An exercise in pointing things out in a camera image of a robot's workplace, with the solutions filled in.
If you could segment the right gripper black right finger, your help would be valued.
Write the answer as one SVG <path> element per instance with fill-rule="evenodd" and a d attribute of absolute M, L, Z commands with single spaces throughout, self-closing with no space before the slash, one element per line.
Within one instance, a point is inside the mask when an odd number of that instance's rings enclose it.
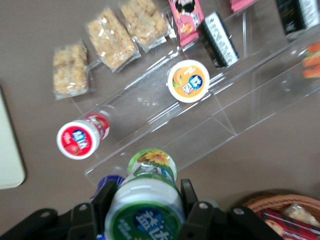
<path fill-rule="evenodd" d="M 212 213 L 219 205 L 213 199 L 199 200 L 190 179 L 180 181 L 180 193 L 186 217 L 180 228 L 180 239 L 208 240 Z"/>

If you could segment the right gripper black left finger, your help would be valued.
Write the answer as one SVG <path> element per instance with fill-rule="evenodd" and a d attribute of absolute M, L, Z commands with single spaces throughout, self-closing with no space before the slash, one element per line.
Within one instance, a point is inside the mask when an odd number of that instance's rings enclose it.
<path fill-rule="evenodd" d="M 76 205 L 71 211 L 71 239 L 95 240 L 105 229 L 105 218 L 117 191 L 117 181 L 108 180 L 91 202 Z"/>

